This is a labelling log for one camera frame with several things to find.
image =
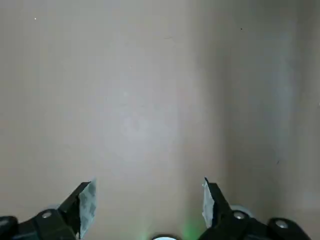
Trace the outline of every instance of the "beige wall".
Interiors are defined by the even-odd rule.
[[[97,177],[86,239],[193,240],[207,176],[319,238],[318,10],[0,1],[0,214],[25,220]]]

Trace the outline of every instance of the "green light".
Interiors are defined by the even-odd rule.
[[[182,239],[183,240],[197,240],[204,232],[203,220],[199,221],[187,221],[182,227]]]

